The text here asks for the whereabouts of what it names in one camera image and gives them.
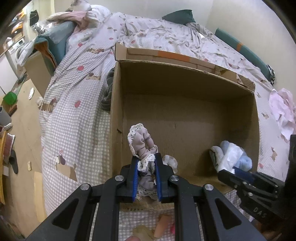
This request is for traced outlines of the operator left thumb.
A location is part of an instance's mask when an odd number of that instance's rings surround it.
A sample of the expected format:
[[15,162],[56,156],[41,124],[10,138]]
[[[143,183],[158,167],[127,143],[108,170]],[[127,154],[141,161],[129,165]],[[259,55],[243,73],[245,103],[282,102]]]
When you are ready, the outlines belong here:
[[136,236],[130,236],[125,241],[140,241],[140,239]]

